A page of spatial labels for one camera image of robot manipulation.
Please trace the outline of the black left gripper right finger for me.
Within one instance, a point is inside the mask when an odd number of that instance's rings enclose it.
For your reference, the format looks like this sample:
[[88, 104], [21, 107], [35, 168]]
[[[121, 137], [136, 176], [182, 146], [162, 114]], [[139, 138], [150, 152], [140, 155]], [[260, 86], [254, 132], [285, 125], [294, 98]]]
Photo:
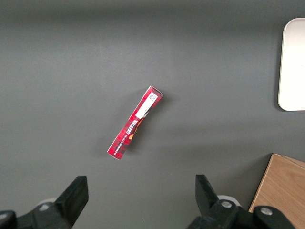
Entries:
[[278, 209], [257, 206], [248, 212], [229, 199], [219, 199], [205, 175], [195, 176], [195, 198], [201, 215], [189, 229], [294, 229]]

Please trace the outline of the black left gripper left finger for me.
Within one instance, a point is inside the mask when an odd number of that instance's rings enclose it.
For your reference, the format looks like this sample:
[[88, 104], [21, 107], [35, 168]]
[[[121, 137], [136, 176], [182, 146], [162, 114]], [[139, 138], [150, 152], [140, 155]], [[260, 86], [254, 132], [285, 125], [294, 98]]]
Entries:
[[76, 177], [56, 199], [47, 199], [28, 213], [0, 212], [2, 229], [71, 229], [89, 200], [86, 176]]

